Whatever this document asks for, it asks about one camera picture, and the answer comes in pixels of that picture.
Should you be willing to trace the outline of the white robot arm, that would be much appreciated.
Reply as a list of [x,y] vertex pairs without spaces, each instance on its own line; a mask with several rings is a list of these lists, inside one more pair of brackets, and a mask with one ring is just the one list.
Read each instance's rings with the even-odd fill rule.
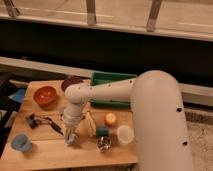
[[90,86],[71,76],[61,85],[69,105],[65,129],[78,125],[90,100],[128,101],[133,112],[139,171],[193,171],[180,87],[170,74],[147,71],[132,79]]

